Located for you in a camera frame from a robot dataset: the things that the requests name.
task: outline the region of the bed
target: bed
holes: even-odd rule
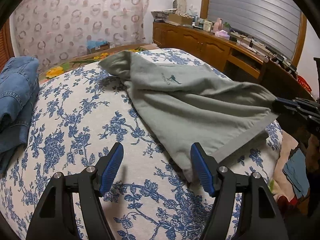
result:
[[[138,54],[153,62],[195,67],[204,63],[179,49]],[[266,132],[267,139],[257,136],[223,164],[240,174],[258,171],[268,183],[279,157],[282,130],[274,121]],[[21,239],[50,177],[57,171],[67,175],[94,165],[115,142],[123,144],[124,159],[111,190],[101,198],[115,238],[199,239],[214,199],[199,183],[186,182],[132,107],[120,80],[101,70],[97,62],[40,86],[28,142],[26,149],[17,150],[0,179],[0,211]],[[77,194],[74,204],[79,235],[86,239]],[[240,205],[241,194],[236,194],[227,239],[236,231]]]

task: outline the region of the yellow flower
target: yellow flower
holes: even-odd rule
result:
[[[64,73],[63,67],[57,66],[57,67],[53,67],[53,68],[49,69],[47,71],[45,77],[50,79],[50,78],[54,78],[54,77],[60,76],[63,73]]]

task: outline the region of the metal screw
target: metal screw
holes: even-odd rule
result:
[[[226,166],[221,166],[219,167],[219,171],[221,171],[222,173],[226,173],[228,171],[228,168]]]
[[[89,166],[87,169],[86,169],[86,171],[87,172],[94,172],[95,171],[95,166]]]
[[[260,179],[260,178],[261,178],[261,175],[260,175],[260,173],[258,173],[258,172],[254,172],[252,175],[253,175],[253,177],[254,177],[255,179]]]
[[[56,172],[54,175],[53,175],[53,177],[55,178],[55,179],[58,179],[58,178],[60,178],[62,176],[62,173],[61,172]]]

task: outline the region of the window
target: window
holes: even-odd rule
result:
[[[207,10],[209,20],[222,18],[288,59],[296,51],[300,14],[293,0],[208,0]]]

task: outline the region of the wooden louvered door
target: wooden louvered door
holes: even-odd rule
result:
[[[0,30],[0,72],[11,57],[14,57],[14,53],[11,44],[9,20],[7,20]]]

